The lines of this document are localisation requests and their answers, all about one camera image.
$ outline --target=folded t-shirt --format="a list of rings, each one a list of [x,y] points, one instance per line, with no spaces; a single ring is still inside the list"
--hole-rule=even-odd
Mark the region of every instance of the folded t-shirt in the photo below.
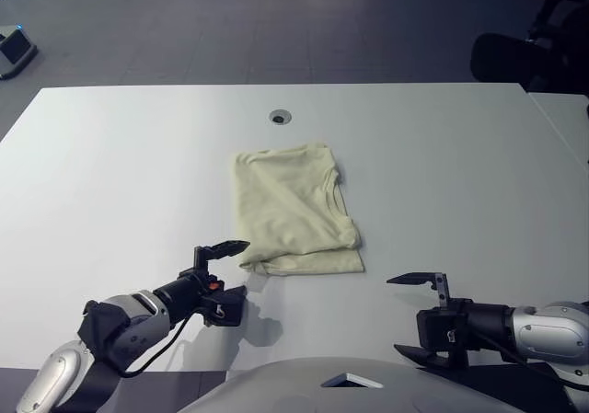
[[[275,275],[364,270],[325,144],[240,154],[233,168],[238,235],[251,243],[242,268]]]

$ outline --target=black chair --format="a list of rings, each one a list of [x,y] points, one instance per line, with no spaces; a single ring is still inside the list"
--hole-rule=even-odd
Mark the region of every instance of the black chair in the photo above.
[[[589,4],[571,11],[559,27],[548,23],[565,0],[545,0],[527,40],[485,33],[472,47],[470,70],[480,82],[519,83],[525,90],[589,94]],[[537,44],[549,41],[548,47]]]

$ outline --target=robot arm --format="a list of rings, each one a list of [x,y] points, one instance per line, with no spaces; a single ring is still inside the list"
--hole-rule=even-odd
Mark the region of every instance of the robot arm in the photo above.
[[[235,327],[241,323],[244,286],[225,290],[209,274],[208,261],[234,256],[249,246],[227,241],[195,247],[194,265],[152,292],[89,301],[78,330],[79,340],[54,351],[17,405],[17,413],[90,413],[112,395],[121,378],[136,376],[167,350],[195,313],[206,326]],[[182,322],[174,338],[142,368],[126,370]]]
[[[576,303],[553,303],[542,309],[512,308],[452,298],[445,274],[413,272],[387,282],[424,284],[438,292],[440,306],[417,314],[421,348],[395,345],[403,356],[424,367],[464,369],[468,350],[497,350],[504,361],[526,366],[526,360],[545,361],[564,385],[577,410],[589,412],[589,308]],[[436,352],[448,353],[447,358]]]

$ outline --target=gray floor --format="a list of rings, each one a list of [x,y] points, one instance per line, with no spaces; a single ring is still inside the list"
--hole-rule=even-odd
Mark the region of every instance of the gray floor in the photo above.
[[[0,138],[43,86],[470,81],[484,31],[541,0],[0,0],[40,55],[0,82]]]
[[[0,368],[0,411],[15,411],[34,370]],[[225,372],[147,372],[123,379],[98,413],[176,413],[225,380]]]

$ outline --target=cable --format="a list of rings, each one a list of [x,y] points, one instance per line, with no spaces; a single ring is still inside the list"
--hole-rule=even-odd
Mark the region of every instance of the cable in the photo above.
[[[168,350],[172,344],[174,344],[174,341],[176,341],[176,339],[178,339],[178,337],[180,336],[180,333],[182,333],[182,330],[184,329],[184,327],[188,324],[189,320],[192,318],[192,315],[194,315],[194,313],[190,314],[187,318],[184,319],[184,321],[182,321],[182,324],[180,325],[179,329],[176,331],[176,334],[174,334],[174,337],[169,341],[168,344],[166,344],[164,347],[161,348],[160,351],[158,351],[154,356],[152,356],[144,365],[142,365],[139,369],[133,371],[133,372],[124,372],[123,370],[117,368],[114,364],[111,364],[110,367],[121,377],[121,378],[134,378],[135,376],[137,376],[138,374],[141,374],[144,372],[144,370],[149,367],[157,358],[159,358],[166,350]]]
[[[498,351],[500,351],[504,355],[510,357],[512,360],[514,360],[514,362],[518,363],[519,365],[523,365],[524,367],[526,367],[527,370],[530,370],[530,371],[532,371],[534,373],[537,373],[540,376],[544,376],[545,378],[551,379],[555,383],[566,385],[567,387],[574,388],[575,390],[581,390],[582,392],[589,392],[589,385],[582,385],[582,384],[572,383],[570,381],[566,381],[564,379],[561,379],[558,376],[555,376],[553,374],[542,372],[541,370],[538,370],[536,367],[532,367],[530,364],[528,364],[522,358],[520,358],[519,356],[517,356],[515,353],[513,353],[509,349],[506,349],[504,346],[502,346],[501,344],[499,344],[494,339],[489,338],[487,335],[485,335],[483,333],[480,333],[478,330],[475,330],[472,327],[469,329],[469,331],[473,335],[475,335],[476,337],[479,337],[483,341],[488,342],[489,344],[491,344],[495,349],[497,349]]]

